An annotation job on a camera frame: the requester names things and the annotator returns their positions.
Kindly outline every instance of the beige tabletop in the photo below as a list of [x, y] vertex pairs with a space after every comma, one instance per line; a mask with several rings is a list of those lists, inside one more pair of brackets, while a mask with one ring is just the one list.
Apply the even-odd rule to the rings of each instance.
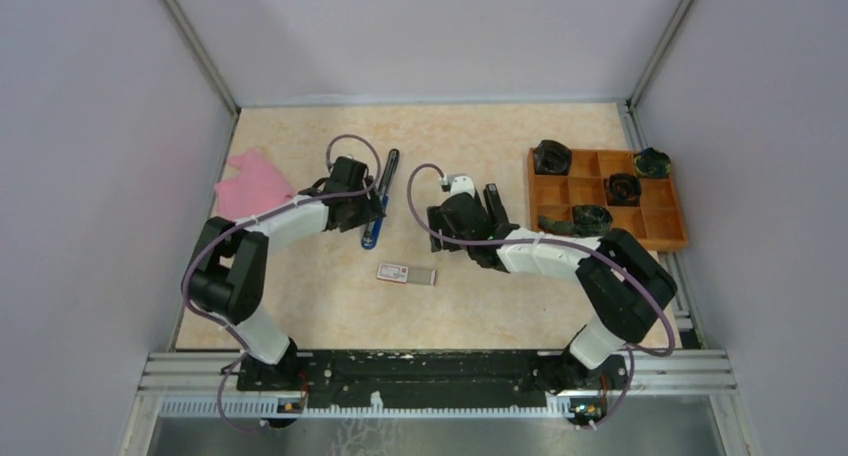
[[[527, 150], [542, 139], [626, 149], [614, 104], [245, 109], [231, 154], [257, 148], [301, 189], [326, 176], [325, 147], [342, 133], [367, 138], [383, 159], [398, 148], [400, 164], [376, 249], [363, 250], [356, 229], [314, 235], [269, 257], [262, 304], [299, 347], [561, 348], [594, 314], [577, 283], [485, 270], [463, 251], [431, 253], [405, 192], [412, 169], [433, 162], [448, 174], [468, 174], [478, 188], [496, 183], [510, 219], [526, 226]], [[356, 142], [340, 142], [334, 153], [352, 154], [373, 170], [370, 153]], [[233, 174], [227, 168], [224, 177]], [[422, 215], [445, 198], [431, 171], [421, 173], [413, 196]], [[382, 262], [434, 268], [436, 285], [379, 281]], [[671, 309], [666, 313], [674, 324]], [[660, 324], [644, 343], [666, 344]], [[177, 347], [236, 344], [214, 324], [186, 314]]]

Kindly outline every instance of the metal frame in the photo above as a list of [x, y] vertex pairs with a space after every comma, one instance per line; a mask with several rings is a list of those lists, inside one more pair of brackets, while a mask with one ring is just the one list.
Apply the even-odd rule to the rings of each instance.
[[[177, 32], [192, 53], [207, 82], [233, 115], [233, 131], [241, 108], [236, 103], [216, 65], [205, 50], [199, 36], [183, 12], [178, 0], [160, 0]], [[671, 44], [695, 0], [681, 0], [657, 48], [640, 76], [633, 94], [627, 101], [618, 102], [619, 115], [633, 149], [648, 146], [641, 128], [637, 108], [647, 89], [669, 53]], [[707, 347], [700, 331], [700, 318], [692, 297], [685, 266], [677, 254], [660, 254], [661, 264], [672, 274], [680, 288], [674, 298], [674, 316], [681, 331], [693, 331]], [[121, 447], [126, 456], [146, 455], [160, 417], [217, 417], [214, 409], [220, 383], [220, 370], [232, 362], [235, 352], [172, 352], [152, 353], [139, 382], [135, 402]], [[236, 379], [224, 388], [224, 408], [233, 417], [276, 416], [280, 402], [297, 400], [296, 392], [241, 393], [235, 389]], [[716, 432], [728, 455], [757, 455], [760, 452], [739, 398], [736, 381], [727, 354], [723, 350], [678, 350], [669, 358], [636, 355], [634, 396], [706, 395], [710, 398], [715, 416]], [[304, 418], [371, 418], [371, 417], [430, 417], [430, 418], [492, 418], [492, 417], [563, 417], [563, 401], [569, 397], [594, 396], [595, 391], [567, 391], [549, 398], [546, 408], [531, 410], [393, 410], [372, 401], [368, 408], [331, 408], [306, 410]]]

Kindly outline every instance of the wooden organizer box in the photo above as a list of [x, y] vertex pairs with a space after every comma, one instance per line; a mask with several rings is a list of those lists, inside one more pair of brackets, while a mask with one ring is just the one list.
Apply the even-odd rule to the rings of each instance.
[[568, 176], [537, 175], [533, 150], [527, 155], [533, 231], [541, 231], [539, 216], [572, 221], [573, 206], [596, 204], [612, 214], [612, 227], [626, 229], [645, 249], [679, 251], [689, 244], [673, 170], [668, 179], [639, 178], [642, 196], [638, 206], [611, 206], [607, 199], [607, 179], [615, 173], [635, 176], [633, 156], [638, 152], [572, 149], [571, 154]]

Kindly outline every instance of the wooden table surface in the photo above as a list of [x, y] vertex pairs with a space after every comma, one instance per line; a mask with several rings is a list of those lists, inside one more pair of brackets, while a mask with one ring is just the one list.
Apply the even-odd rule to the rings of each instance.
[[[263, 305], [301, 348], [562, 348], [593, 314], [577, 283], [484, 270], [460, 251], [431, 253], [406, 205], [406, 182], [423, 162], [466, 173], [482, 189], [496, 183], [511, 221], [526, 226], [527, 149], [542, 139], [572, 148], [626, 149], [614, 104], [489, 104], [245, 109], [231, 154], [268, 157], [296, 189], [326, 176], [324, 150], [338, 134], [371, 141], [385, 159], [400, 150], [387, 218], [377, 248], [360, 247], [361, 230], [322, 233], [269, 257]], [[352, 154], [372, 166], [356, 142]], [[235, 174], [227, 168], [224, 177]], [[413, 190], [420, 214], [445, 194], [426, 171]], [[435, 268], [435, 286], [375, 278], [381, 262]], [[672, 324], [671, 309], [666, 313]], [[660, 324], [644, 344], [665, 343]], [[186, 314], [178, 348], [234, 348], [218, 328]]]

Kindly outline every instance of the cable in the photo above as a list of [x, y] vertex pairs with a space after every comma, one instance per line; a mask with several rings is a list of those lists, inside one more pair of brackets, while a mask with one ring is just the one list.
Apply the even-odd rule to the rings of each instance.
[[[330, 163], [330, 155], [331, 155], [332, 150], [333, 150], [333, 145], [335, 145], [338, 141], [340, 141], [342, 139], [355, 139], [355, 140], [361, 142], [362, 144], [364, 144], [368, 148], [368, 150], [371, 151], [371, 154], [374, 156], [374, 159], [377, 162], [377, 172], [376, 172], [374, 179], [371, 181], [371, 184], [369, 184], [365, 189], [360, 189], [358, 191], [348, 191], [348, 192], [345, 192], [345, 193], [322, 194], [320, 196], [315, 196], [315, 197], [309, 198], [307, 200], [298, 202], [297, 206], [302, 206], [304, 204], [317, 203], [319, 201], [326, 201], [328, 199], [353, 198], [353, 197], [356, 197], [356, 196], [361, 196], [363, 194], [368, 194], [377, 185], [377, 182], [380, 179], [380, 173], [382, 171], [382, 166], [381, 166], [381, 163], [380, 163], [380, 156], [377, 154], [377, 150], [374, 149], [374, 146], [372, 146], [371, 143], [369, 143], [365, 138], [363, 138], [361, 136], [357, 136], [355, 134], [342, 134], [340, 136], [336, 136], [335, 138], [333, 138], [330, 141], [330, 143], [327, 144], [327, 151], [325, 153], [327, 168], [328, 169], [332, 168], [332, 164]], [[208, 255], [216, 246], [218, 246], [218, 244], [220, 244], [222, 241], [226, 240], [227, 238], [229, 238], [230, 236], [235, 234], [236, 231], [240, 231], [242, 229], [253, 226], [254, 224], [261, 223], [262, 221], [265, 221], [266, 219], [273, 218], [274, 216], [283, 214], [286, 211], [289, 211], [291, 209], [296, 208], [297, 206], [295, 206], [294, 203], [289, 203], [289, 204], [286, 204], [284, 206], [280, 206], [279, 208], [276, 208], [272, 211], [264, 213], [261, 216], [258, 216], [257, 218], [245, 221], [243, 223], [236, 224], [233, 227], [231, 227], [230, 229], [224, 231], [223, 233], [218, 235], [217, 238], [213, 239], [209, 244], [207, 244], [203, 249], [201, 249], [199, 253], [197, 253], [197, 256], [195, 256], [194, 259], [192, 259], [191, 263], [189, 263], [188, 269], [186, 269], [186, 272], [183, 275], [181, 290], [182, 290], [182, 297], [183, 297], [183, 305], [186, 307], [186, 309], [188, 309], [192, 313], [196, 314], [197, 316], [200, 316], [201, 318], [208, 319], [209, 321], [212, 321], [213, 323], [218, 324], [219, 326], [223, 326], [224, 328], [226, 328], [226, 330], [230, 334], [230, 336], [232, 336], [245, 351], [244, 353], [242, 353], [239, 356], [238, 359], [236, 359], [235, 361], [233, 361], [232, 364], [227, 366], [226, 370], [224, 371], [224, 377], [221, 379], [221, 384], [218, 386], [218, 395], [217, 395], [217, 399], [216, 399], [216, 407], [218, 409], [218, 414], [221, 416], [221, 419], [225, 423], [227, 423], [227, 425], [230, 426], [231, 428], [233, 428], [237, 431], [243, 432], [243, 433], [252, 434], [252, 433], [258, 432], [258, 430], [245, 429], [245, 428], [241, 428], [241, 427], [233, 424], [227, 418], [227, 416], [224, 414], [222, 398], [223, 398], [223, 394], [224, 394], [224, 383], [226, 383], [227, 378], [229, 378], [230, 375], [233, 373], [233, 369], [236, 366], [238, 366], [239, 364], [241, 364], [245, 360], [245, 358], [247, 358], [247, 355], [250, 352], [250, 347], [247, 344], [247, 341], [245, 341], [244, 338], [242, 338], [238, 334], [238, 332], [236, 332], [236, 330], [233, 329], [232, 325], [230, 325], [229, 322], [227, 322], [223, 318], [219, 318], [219, 317], [213, 316], [213, 315], [211, 315], [211, 314], [209, 314], [205, 311], [202, 311], [194, 305], [194, 303], [191, 301], [191, 298], [189, 297], [189, 294], [188, 294], [189, 280], [191, 279], [191, 275], [194, 274], [195, 271], [197, 271], [197, 267], [200, 265], [200, 261], [203, 260], [203, 258], [205, 258], [206, 255]]]
[[600, 252], [598, 252], [598, 251], [596, 251], [592, 248], [589, 248], [587, 246], [583, 246], [581, 244], [573, 243], [571, 241], [564, 241], [564, 240], [560, 240], [560, 239], [550, 239], [550, 238], [542, 238], [538, 241], [535, 240], [535, 239], [529, 239], [529, 238], [528, 239], [494, 239], [494, 240], [484, 240], [484, 241], [465, 240], [465, 239], [456, 239], [456, 238], [444, 236], [441, 233], [430, 229], [427, 226], [427, 224], [421, 219], [421, 216], [418, 215], [418, 212], [415, 210], [415, 204], [412, 202], [412, 183], [415, 180], [415, 176], [417, 176], [418, 173], [421, 170], [428, 169], [428, 168], [435, 170], [437, 173], [439, 173], [439, 177], [442, 180], [444, 180], [445, 173], [437, 165], [435, 165], [433, 163], [423, 163], [423, 164], [421, 164], [417, 168], [413, 169], [412, 173], [410, 173], [410, 175], [409, 175], [409, 180], [406, 183], [406, 202], [409, 205], [409, 210], [412, 212], [412, 217], [415, 218], [415, 221], [418, 223], [418, 225], [421, 226], [421, 228], [424, 229], [424, 231], [426, 231], [428, 234], [430, 234], [434, 238], [441, 240], [443, 243], [445, 243], [445, 242], [453, 243], [453, 244], [458, 244], [460, 246], [504, 246], [504, 245], [508, 245], [508, 244], [539, 244], [539, 243], [541, 243], [541, 244], [552, 244], [552, 245], [556, 245], [556, 246], [565, 246], [565, 247], [570, 248], [570, 249], [576, 249], [578, 251], [582, 251], [582, 252], [588, 254], [589, 256], [594, 257], [595, 259], [600, 260], [602, 263], [609, 266], [613, 271], [615, 271], [618, 274], [620, 274], [621, 276], [623, 276], [624, 279], [628, 283], [630, 283], [630, 285], [633, 286], [633, 288], [635, 288], [636, 291], [643, 298], [645, 298], [645, 301], [648, 303], [648, 305], [651, 307], [651, 309], [654, 310], [654, 313], [656, 313], [657, 318], [659, 318], [659, 320], [662, 322], [663, 328], [665, 329], [666, 337], [668, 338], [668, 347], [666, 347], [664, 349], [664, 351], [660, 352], [660, 351], [655, 351], [655, 350], [651, 350], [651, 349], [648, 349], [648, 348], [643, 348], [642, 346], [639, 346], [639, 345], [629, 345], [629, 344], [625, 345], [625, 349], [627, 350], [628, 354], [630, 355], [630, 373], [627, 377], [627, 381], [624, 384], [624, 389], [621, 391], [621, 395], [615, 401], [615, 403], [613, 404], [613, 406], [609, 410], [609, 412], [603, 418], [601, 418], [600, 421], [598, 421], [597, 423], [594, 423], [593, 425], [590, 425], [590, 426], [582, 426], [582, 428], [598, 429], [601, 426], [603, 426], [606, 423], [606, 421], [618, 411], [618, 408], [621, 406], [621, 402], [624, 401], [624, 396], [627, 394], [627, 391], [630, 389], [630, 384], [633, 382], [633, 372], [634, 372], [634, 369], [635, 369], [635, 358], [633, 357], [633, 349], [634, 348], [639, 349], [639, 350], [644, 351], [644, 352], [651, 354], [653, 356], [670, 356], [671, 353], [674, 352], [674, 329], [671, 327], [671, 322], [665, 316], [665, 313], [663, 312], [660, 305], [657, 304], [656, 300], [654, 300], [653, 296], [651, 296], [651, 293], [648, 292], [648, 290], [645, 288], [645, 286], [642, 285], [642, 283], [640, 283], [639, 280], [636, 279], [633, 275], [631, 275], [630, 273], [625, 271], [625, 269], [622, 268], [618, 263], [616, 263], [612, 259], [608, 258], [607, 256], [603, 255], [602, 253], [600, 253]]

